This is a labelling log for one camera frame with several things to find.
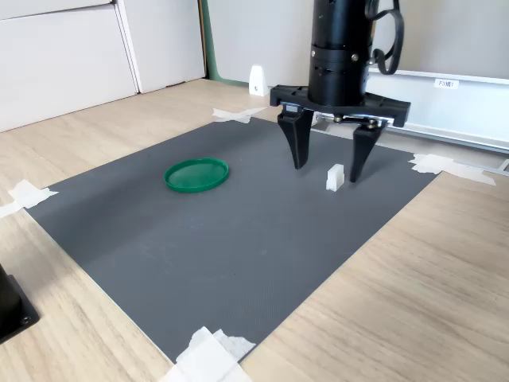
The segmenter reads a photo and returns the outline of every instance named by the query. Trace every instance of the cabinet door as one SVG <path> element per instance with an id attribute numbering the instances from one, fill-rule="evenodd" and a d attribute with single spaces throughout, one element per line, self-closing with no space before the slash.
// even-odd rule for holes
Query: cabinet door
<path id="1" fill-rule="evenodd" d="M 0 131 L 136 94 L 112 5 L 0 21 L 0 52 Z"/>
<path id="2" fill-rule="evenodd" d="M 119 0 L 140 92 L 205 76 L 196 0 Z"/>
<path id="3" fill-rule="evenodd" d="M 84 6 L 99 6 L 111 0 L 1 0 L 0 20 L 57 10 L 72 10 Z"/>

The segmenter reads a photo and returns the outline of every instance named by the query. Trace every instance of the green lid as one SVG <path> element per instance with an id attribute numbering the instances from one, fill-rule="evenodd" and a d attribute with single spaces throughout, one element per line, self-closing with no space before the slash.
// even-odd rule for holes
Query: green lid
<path id="1" fill-rule="evenodd" d="M 181 162 L 165 173 L 165 183 L 178 193 L 200 193 L 227 180 L 228 165 L 214 158 Z"/>

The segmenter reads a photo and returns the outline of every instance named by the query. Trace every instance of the masking tape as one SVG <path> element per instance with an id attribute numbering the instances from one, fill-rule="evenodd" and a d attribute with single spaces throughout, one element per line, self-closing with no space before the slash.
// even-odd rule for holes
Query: masking tape
<path id="1" fill-rule="evenodd" d="M 55 191 L 46 189 L 38 189 L 29 181 L 23 179 L 16 184 L 14 189 L 9 191 L 9 195 L 14 199 L 12 203 L 0 207 L 0 218 L 9 216 L 20 209 L 31 209 L 33 206 L 38 205 L 53 195 L 57 195 Z"/>
<path id="2" fill-rule="evenodd" d="M 229 111 L 214 109 L 214 113 L 212 115 L 219 117 L 216 122 L 237 121 L 241 123 L 249 123 L 253 114 L 256 114 L 259 111 L 265 109 L 266 107 L 259 107 L 257 109 L 247 109 L 245 111 L 241 111 L 240 113 L 231 113 Z"/>
<path id="3" fill-rule="evenodd" d="M 414 163 L 415 166 L 412 167 L 412 170 L 419 173 L 439 174 L 441 171 L 445 171 L 457 177 L 478 181 L 487 185 L 496 185 L 493 179 L 483 174 L 482 169 L 455 163 L 451 158 L 432 154 L 414 154 L 414 159 L 409 161 L 409 163 Z"/>
<path id="4" fill-rule="evenodd" d="M 251 382 L 238 361 L 255 344 L 242 337 L 228 337 L 223 330 L 213 335 L 203 327 L 161 382 Z"/>

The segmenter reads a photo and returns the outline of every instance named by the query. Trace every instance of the white panel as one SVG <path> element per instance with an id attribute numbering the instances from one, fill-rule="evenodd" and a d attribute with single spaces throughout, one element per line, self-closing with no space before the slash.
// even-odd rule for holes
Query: white panel
<path id="1" fill-rule="evenodd" d="M 367 91 L 411 102 L 409 124 L 509 142 L 507 85 L 460 81 L 449 90 L 434 84 L 434 78 L 370 73 Z"/>
<path id="2" fill-rule="evenodd" d="M 267 84 L 308 83 L 313 0 L 208 0 L 217 71 L 249 81 L 261 65 Z"/>
<path id="3" fill-rule="evenodd" d="M 113 6 L 0 21 L 0 52 L 0 131 L 135 94 Z"/>
<path id="4" fill-rule="evenodd" d="M 140 92 L 205 76 L 195 0 L 119 0 Z"/>
<path id="5" fill-rule="evenodd" d="M 0 0 L 0 20 L 84 6 L 99 6 L 108 2 L 111 0 Z"/>

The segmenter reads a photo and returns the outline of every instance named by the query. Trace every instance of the green trim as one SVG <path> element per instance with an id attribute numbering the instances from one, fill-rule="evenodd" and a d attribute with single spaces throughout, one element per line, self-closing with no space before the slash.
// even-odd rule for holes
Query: green trim
<path id="1" fill-rule="evenodd" d="M 212 27 L 210 26 L 210 13 L 208 12 L 208 0 L 201 0 L 201 6 L 204 13 L 205 53 L 207 54 L 208 77 L 213 81 L 224 82 L 225 84 L 247 86 L 246 82 L 225 80 L 217 72 Z"/>

